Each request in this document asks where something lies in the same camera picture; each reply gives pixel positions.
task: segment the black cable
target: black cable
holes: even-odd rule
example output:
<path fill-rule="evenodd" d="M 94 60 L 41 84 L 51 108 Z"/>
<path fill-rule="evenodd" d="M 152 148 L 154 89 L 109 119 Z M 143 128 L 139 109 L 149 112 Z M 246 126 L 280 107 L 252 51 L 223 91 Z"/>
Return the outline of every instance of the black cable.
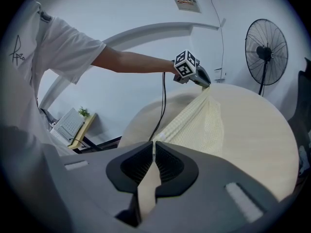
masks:
<path fill-rule="evenodd" d="M 216 15 L 217 15 L 217 18 L 218 18 L 218 21 L 219 21 L 219 27 L 220 27 L 220 32 L 222 33 L 222 42 L 223 42 L 223 56 L 222 56 L 222 71 L 220 72 L 220 79 L 222 78 L 223 76 L 223 62 L 224 62 L 224 37 L 223 37 L 223 29 L 222 29 L 222 24 L 220 22 L 220 19 L 219 19 L 219 16 L 218 16 L 218 13 L 217 13 L 217 10 L 213 4 L 213 0 L 210 0 L 212 2 L 212 5 L 214 7 L 214 10 L 216 12 Z"/>
<path fill-rule="evenodd" d="M 77 139 L 75 139 L 75 138 L 69 138 L 69 141 L 70 140 L 74 140 L 74 141 L 78 141 L 78 142 L 80 142 L 79 140 L 77 140 Z"/>
<path fill-rule="evenodd" d="M 149 141 L 152 140 L 152 137 L 154 137 L 155 132 L 158 130 L 159 126 L 160 126 L 160 122 L 164 116 L 165 113 L 165 108 L 166 108 L 166 87 L 165 87 L 165 72 L 162 73 L 162 107 L 161 107 L 161 117 L 159 122 L 157 123 L 154 131 L 152 132 Z"/>

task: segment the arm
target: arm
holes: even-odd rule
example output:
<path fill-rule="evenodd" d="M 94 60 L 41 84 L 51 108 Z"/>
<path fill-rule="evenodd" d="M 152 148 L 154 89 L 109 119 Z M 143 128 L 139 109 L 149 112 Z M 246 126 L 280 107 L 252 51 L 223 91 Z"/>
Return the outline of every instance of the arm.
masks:
<path fill-rule="evenodd" d="M 133 52 L 120 52 L 108 46 L 97 56 L 92 65 L 114 72 L 172 72 L 177 74 L 172 61 Z"/>

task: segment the wooden tabletop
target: wooden tabletop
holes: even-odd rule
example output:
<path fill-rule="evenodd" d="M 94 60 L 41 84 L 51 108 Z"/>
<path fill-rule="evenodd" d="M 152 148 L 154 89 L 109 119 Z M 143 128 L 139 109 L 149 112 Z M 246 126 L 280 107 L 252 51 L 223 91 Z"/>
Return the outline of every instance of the wooden tabletop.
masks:
<path fill-rule="evenodd" d="M 200 93 L 199 86 L 170 93 L 157 132 Z M 262 183 L 279 201 L 291 194 L 298 174 L 298 150 L 279 110 L 258 94 L 234 85 L 213 83 L 210 95 L 221 105 L 225 132 L 222 157 Z M 160 117 L 161 100 L 133 118 L 119 147 L 148 141 Z"/>
<path fill-rule="evenodd" d="M 86 132 L 88 131 L 89 127 L 91 126 L 92 122 L 94 121 L 95 116 L 96 116 L 96 113 L 94 113 L 94 114 L 92 114 L 86 118 L 84 124 L 82 125 L 82 127 L 78 131 L 78 133 L 75 137 L 75 140 L 72 142 L 71 145 L 68 146 L 68 148 L 73 150 L 73 149 L 77 149 L 80 146 L 80 144 L 81 144 L 80 142 L 82 142 L 83 137 L 85 136 Z"/>

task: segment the small plant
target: small plant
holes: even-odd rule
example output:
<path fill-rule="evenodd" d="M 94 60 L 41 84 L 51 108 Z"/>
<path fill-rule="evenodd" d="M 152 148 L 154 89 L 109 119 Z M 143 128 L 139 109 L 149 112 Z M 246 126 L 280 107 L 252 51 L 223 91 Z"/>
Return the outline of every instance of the small plant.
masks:
<path fill-rule="evenodd" d="M 81 106 L 81 108 L 79 109 L 79 114 L 82 115 L 83 117 L 88 117 L 89 116 L 89 112 L 87 112 L 87 109 L 83 109 L 83 107 Z"/>

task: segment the sign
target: sign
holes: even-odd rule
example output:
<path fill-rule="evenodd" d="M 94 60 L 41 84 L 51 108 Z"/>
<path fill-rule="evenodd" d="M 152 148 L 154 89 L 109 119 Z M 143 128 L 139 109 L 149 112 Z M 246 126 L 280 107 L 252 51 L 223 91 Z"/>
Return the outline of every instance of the sign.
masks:
<path fill-rule="evenodd" d="M 193 5 L 193 0 L 177 0 L 178 3 Z"/>

